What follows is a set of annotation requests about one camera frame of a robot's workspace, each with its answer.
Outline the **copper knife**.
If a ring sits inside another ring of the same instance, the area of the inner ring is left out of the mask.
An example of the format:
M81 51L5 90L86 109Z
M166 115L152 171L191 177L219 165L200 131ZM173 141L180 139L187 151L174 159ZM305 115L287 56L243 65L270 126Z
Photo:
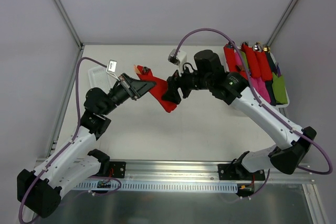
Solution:
M138 69L138 67L136 66L136 65L134 65L134 72L136 73L136 74L142 74L142 72Z

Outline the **red paper napkin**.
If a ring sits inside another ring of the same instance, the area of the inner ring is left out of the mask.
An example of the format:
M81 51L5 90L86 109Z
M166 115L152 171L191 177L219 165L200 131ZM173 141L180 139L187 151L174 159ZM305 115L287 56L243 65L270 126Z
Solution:
M142 67L141 65L136 65L138 69L142 72ZM177 105L172 103L172 102L167 102L162 100L162 95L166 92L167 90L167 81L160 79L158 77L155 77L152 73L152 70L149 72L147 75L143 74L138 74L137 75L140 80L143 81L154 81L156 82L156 86L150 90L150 94L158 101L158 103L162 106L162 108L167 112L170 113L173 110L176 109Z

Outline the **silver ornate spoon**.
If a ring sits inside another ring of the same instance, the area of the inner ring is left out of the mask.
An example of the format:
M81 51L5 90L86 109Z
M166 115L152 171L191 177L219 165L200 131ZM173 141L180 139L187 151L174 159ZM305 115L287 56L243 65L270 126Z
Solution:
M151 71L150 68L148 68L148 67L142 67L142 74L143 74L143 75L147 75L147 74L149 74L150 71Z

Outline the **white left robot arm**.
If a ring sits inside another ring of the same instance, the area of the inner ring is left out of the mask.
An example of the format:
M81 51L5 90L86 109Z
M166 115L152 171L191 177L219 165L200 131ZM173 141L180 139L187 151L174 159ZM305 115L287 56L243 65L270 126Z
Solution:
M49 217L62 198L86 178L103 177L110 170L110 157L92 149L111 121L106 116L127 99L137 100L155 87L154 81L136 80L123 73L108 93L91 88L86 93L85 111L71 137L44 163L17 176L19 221L27 207L41 218Z

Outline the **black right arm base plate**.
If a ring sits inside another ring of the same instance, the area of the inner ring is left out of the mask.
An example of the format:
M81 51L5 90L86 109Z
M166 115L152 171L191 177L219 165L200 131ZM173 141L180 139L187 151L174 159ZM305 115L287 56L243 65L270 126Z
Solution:
M238 164L218 164L217 170L220 180L264 181L266 179L264 170L258 170L252 173Z

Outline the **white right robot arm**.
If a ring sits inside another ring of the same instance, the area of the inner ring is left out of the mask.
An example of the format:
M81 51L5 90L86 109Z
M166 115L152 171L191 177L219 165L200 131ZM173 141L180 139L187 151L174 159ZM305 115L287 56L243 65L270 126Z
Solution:
M225 71L218 54L212 50L194 55L195 69L186 58L183 51L170 53L169 62L177 65L178 70L168 77L168 88L162 99L180 104L191 91L208 90L215 98L243 112L272 138L274 146L256 152L246 151L234 160L229 171L238 178L245 180L258 170L270 168L293 174L310 148L304 138L314 140L316 131L310 126L302 128L292 123L257 95L243 76Z

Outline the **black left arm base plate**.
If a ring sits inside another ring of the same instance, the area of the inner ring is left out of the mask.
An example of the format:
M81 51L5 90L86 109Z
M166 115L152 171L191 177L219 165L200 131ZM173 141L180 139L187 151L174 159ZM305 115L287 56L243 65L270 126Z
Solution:
M125 178L126 162L110 161L105 175L112 178Z

